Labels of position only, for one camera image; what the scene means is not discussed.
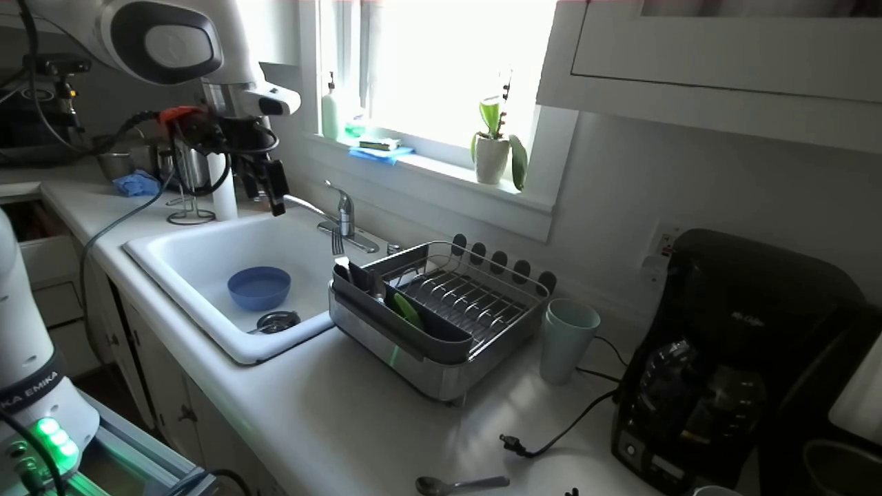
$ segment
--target white countertop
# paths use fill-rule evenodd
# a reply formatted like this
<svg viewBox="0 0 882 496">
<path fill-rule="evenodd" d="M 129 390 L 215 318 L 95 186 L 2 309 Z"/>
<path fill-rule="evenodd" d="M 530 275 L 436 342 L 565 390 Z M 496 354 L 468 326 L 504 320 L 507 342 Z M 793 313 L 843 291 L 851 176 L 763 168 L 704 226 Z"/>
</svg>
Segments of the white countertop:
<svg viewBox="0 0 882 496">
<path fill-rule="evenodd" d="M 42 182 L 42 196 L 85 242 L 144 198 L 122 198 L 95 175 Z M 500 434 L 538 450 L 582 408 L 609 391 L 607 382 L 580 376 L 570 386 L 547 386 L 538 376 L 538 342 L 500 368 L 463 406 L 436 406 L 391 376 L 343 332 L 329 332 L 268 365 L 230 362 L 122 251 L 126 240 L 175 231 L 157 201 L 108 231 L 97 259 L 183 371 L 248 441 L 286 495 L 416 495 L 418 474 L 468 481 L 509 474 L 514 486 L 492 495 L 642 496 L 656 495 L 609 453 L 616 406 L 605 404 L 548 455 L 522 460 L 501 450 Z M 607 347 L 594 346 L 587 368 L 621 372 Z"/>
</svg>

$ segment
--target kitchen sink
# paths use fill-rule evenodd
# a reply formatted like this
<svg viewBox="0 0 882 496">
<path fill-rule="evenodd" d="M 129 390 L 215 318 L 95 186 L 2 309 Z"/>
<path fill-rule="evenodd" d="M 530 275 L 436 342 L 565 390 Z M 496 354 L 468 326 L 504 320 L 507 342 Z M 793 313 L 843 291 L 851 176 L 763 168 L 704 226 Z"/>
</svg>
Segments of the kitchen sink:
<svg viewBox="0 0 882 496">
<path fill-rule="evenodd" d="M 329 318 L 330 237 L 318 230 L 318 218 L 303 213 L 204 223 L 133 240 L 124 251 L 238 365 L 268 362 L 334 326 Z M 350 245 L 347 258 L 372 259 Z M 297 326 L 253 335 L 257 320 L 268 313 L 246 313 L 231 302 L 226 281 L 260 266 L 290 274 L 283 304 L 268 313 L 297 313 Z"/>
</svg>

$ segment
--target spoon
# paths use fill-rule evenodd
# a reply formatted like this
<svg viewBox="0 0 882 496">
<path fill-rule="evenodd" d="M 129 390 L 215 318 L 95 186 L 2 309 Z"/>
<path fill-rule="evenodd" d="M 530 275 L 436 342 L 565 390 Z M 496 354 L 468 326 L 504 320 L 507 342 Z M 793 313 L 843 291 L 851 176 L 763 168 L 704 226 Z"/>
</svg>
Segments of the spoon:
<svg viewBox="0 0 882 496">
<path fill-rule="evenodd" d="M 507 478 L 486 478 L 486 481 L 468 481 L 468 482 L 443 482 L 436 478 L 416 478 L 416 492 L 421 496 L 446 496 L 446 495 L 467 495 L 467 492 L 504 489 L 504 486 L 509 486 Z"/>
<path fill-rule="evenodd" d="M 301 324 L 297 313 L 268 313 L 257 320 L 257 328 L 246 335 L 282 335 L 286 328 L 294 328 Z"/>
</svg>

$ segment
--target dish rack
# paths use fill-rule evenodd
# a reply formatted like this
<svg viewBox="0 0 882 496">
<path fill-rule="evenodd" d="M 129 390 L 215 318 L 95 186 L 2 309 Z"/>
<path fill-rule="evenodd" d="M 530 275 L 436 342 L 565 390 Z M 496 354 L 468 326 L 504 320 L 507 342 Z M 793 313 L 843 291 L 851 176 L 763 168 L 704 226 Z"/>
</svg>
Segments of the dish rack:
<svg viewBox="0 0 882 496">
<path fill-rule="evenodd" d="M 543 326 L 552 291 L 540 281 L 463 242 L 413 245 L 337 269 L 329 313 L 424 397 L 457 404 Z"/>
</svg>

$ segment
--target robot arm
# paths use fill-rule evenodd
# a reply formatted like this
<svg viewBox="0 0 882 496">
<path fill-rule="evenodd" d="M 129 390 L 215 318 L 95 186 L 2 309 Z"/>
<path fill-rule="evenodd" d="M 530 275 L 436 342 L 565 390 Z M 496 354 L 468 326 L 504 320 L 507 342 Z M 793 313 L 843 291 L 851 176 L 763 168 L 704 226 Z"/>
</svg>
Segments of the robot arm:
<svg viewBox="0 0 882 496">
<path fill-rule="evenodd" d="M 100 413 L 63 379 L 46 326 L 31 296 L 13 230 L 0 211 L 0 412 L 24 431 L 53 420 L 60 438 L 45 444 L 53 450 L 59 474 L 81 470 L 84 450 L 100 431 Z M 13 431 L 0 422 L 0 453 L 24 450 Z M 33 450 L 19 453 L 24 463 L 0 460 L 0 495 L 13 492 L 16 481 L 42 481 L 42 470 L 27 463 Z"/>
<path fill-rule="evenodd" d="M 268 154 L 275 135 L 268 117 L 290 117 L 301 98 L 271 87 L 248 44 L 242 8 L 250 0 L 16 0 L 35 21 L 60 27 L 97 61 L 146 84 L 204 84 L 210 120 L 180 132 L 201 154 L 234 154 L 248 186 L 261 186 L 275 216 L 283 213 L 283 168 Z"/>
<path fill-rule="evenodd" d="M 146 84 L 204 81 L 226 117 L 290 117 L 301 98 L 271 87 L 248 44 L 248 0 L 24 0 L 103 63 Z"/>
</svg>

